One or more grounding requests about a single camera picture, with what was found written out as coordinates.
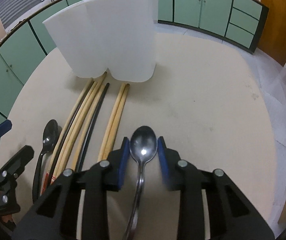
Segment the metal bolt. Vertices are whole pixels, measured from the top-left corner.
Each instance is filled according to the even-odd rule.
[[[179,160],[178,161],[178,165],[181,167],[181,168],[184,168],[187,166],[187,161],[185,160]]]
[[[2,197],[2,201],[3,201],[4,203],[7,203],[8,197],[7,197],[6,195],[4,195],[4,196]]]
[[[72,173],[73,173],[73,171],[72,171],[71,169],[66,169],[65,171],[63,171],[63,175],[64,175],[65,177],[71,176]]]
[[[107,160],[103,160],[103,161],[100,162],[100,166],[101,166],[102,168],[105,168],[105,167],[107,167],[108,165],[110,165],[110,162],[107,161]]]
[[[224,171],[222,171],[221,169],[216,169],[214,170],[214,174],[218,177],[222,177],[224,175]]]

